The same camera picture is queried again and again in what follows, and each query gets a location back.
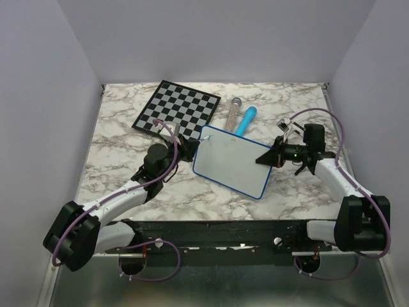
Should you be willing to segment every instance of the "silver metal floor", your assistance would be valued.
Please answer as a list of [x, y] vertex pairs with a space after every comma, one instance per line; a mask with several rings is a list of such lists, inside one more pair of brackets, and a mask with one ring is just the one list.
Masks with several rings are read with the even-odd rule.
[[[342, 276], [353, 255], [325, 255], [320, 274]], [[144, 277], [159, 277], [173, 268], [147, 268]], [[267, 307], [393, 306], [378, 261], [365, 260], [359, 273], [344, 281], [301, 276], [293, 267], [183, 267], [162, 283], [120, 278], [116, 257], [94, 257], [78, 272], [62, 268], [51, 306], [65, 307]]]

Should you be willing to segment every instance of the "gray cap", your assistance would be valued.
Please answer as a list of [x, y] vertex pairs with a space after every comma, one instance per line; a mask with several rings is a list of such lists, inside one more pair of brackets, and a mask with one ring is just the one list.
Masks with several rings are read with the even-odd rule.
[[239, 107], [242, 106], [242, 100], [241, 100], [240, 98], [238, 98], [238, 97], [233, 98], [233, 99], [231, 100], [231, 103], [232, 103], [232, 104], [237, 104]]

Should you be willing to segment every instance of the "screw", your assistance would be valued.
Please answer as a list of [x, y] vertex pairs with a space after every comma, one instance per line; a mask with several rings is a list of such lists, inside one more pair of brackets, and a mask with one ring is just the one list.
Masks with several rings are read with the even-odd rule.
[[282, 246], [282, 240], [279, 237], [274, 238], [273, 242], [276, 246]]

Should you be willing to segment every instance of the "blue marker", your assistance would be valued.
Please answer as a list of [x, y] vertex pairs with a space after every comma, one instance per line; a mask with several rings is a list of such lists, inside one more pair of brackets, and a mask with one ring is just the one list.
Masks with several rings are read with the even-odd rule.
[[243, 136], [245, 130], [247, 129], [247, 126], [250, 124], [252, 119], [256, 116], [257, 114], [257, 109], [256, 107], [250, 107], [247, 109], [245, 112], [244, 118], [242, 122], [240, 123], [240, 126], [238, 126], [236, 130], [236, 135], [237, 136]]

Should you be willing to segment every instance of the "blue whiteboard frame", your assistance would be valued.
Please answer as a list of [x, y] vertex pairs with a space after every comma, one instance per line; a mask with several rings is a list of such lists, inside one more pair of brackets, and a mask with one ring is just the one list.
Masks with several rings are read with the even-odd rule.
[[[255, 144], [257, 144], [257, 145], [261, 145], [261, 146], [263, 146], [263, 147], [265, 147], [265, 148], [267, 148], [267, 149], [270, 149], [270, 147], [269, 147], [268, 145], [266, 145], [266, 144], [253, 141], [253, 140], [251, 140], [251, 139], [243, 138], [242, 136], [237, 136], [237, 135], [234, 134], [234, 133], [230, 133], [230, 132], [228, 132], [228, 131], [225, 131], [225, 130], [222, 130], [222, 129], [213, 127], [213, 126], [211, 126], [211, 125], [204, 125], [204, 126], [202, 127], [202, 129], [200, 130], [200, 137], [199, 137], [199, 139], [201, 139], [202, 131], [203, 131], [203, 128], [205, 128], [205, 127], [209, 127], [209, 128], [211, 128], [211, 129], [215, 129], [215, 130], [224, 132], [224, 133], [226, 133], [226, 134], [230, 134], [231, 136], [234, 136], [234, 137], [236, 137], [236, 138], [245, 139], [246, 141], [249, 141], [249, 142], [255, 143]], [[251, 196], [251, 195], [248, 195], [248, 194], [246, 194], [246, 193], [243, 193], [243, 192], [241, 192], [241, 191], [239, 191], [239, 190], [237, 190], [237, 189], [235, 189], [235, 188], [233, 188], [233, 187], [230, 187], [230, 186], [228, 186], [228, 185], [226, 185], [226, 184], [222, 184], [221, 182], [218, 182], [218, 181], [216, 181], [216, 180], [214, 180], [214, 179], [208, 178], [208, 177], [206, 177], [206, 176], [203, 176], [203, 175], [197, 173], [197, 172], [194, 170], [194, 166], [196, 165], [197, 151], [198, 151], [198, 150], [196, 150], [196, 153], [195, 153], [195, 155], [194, 155], [194, 161], [193, 161], [193, 172], [194, 172], [196, 175], [198, 175], [198, 176], [200, 176], [200, 177], [203, 177], [203, 178], [206, 178], [206, 179], [208, 179], [208, 180], [210, 180], [210, 181], [213, 181], [213, 182], [215, 182], [215, 183], [217, 183], [217, 184], [223, 185], [224, 187], [227, 187], [228, 189], [231, 189], [231, 190], [233, 190], [233, 191], [235, 191], [235, 192], [238, 192], [238, 193], [240, 193], [240, 194], [246, 195], [246, 196], [248, 196], [248, 197], [250, 197], [250, 198], [252, 198], [252, 199], [254, 199], [254, 200], [260, 200], [260, 199], [263, 197], [264, 192], [265, 192], [265, 189], [266, 189], [266, 186], [267, 186], [267, 183], [268, 183], [268, 179], [270, 178], [271, 170], [272, 170], [273, 167], [270, 168], [270, 171], [268, 172], [268, 175], [267, 175], [267, 178], [266, 178], [266, 182], [264, 183], [264, 187], [263, 187], [263, 190], [262, 190], [262, 192], [261, 192], [261, 195], [260, 195], [259, 198], [257, 198], [257, 197], [253, 197], [253, 196]]]

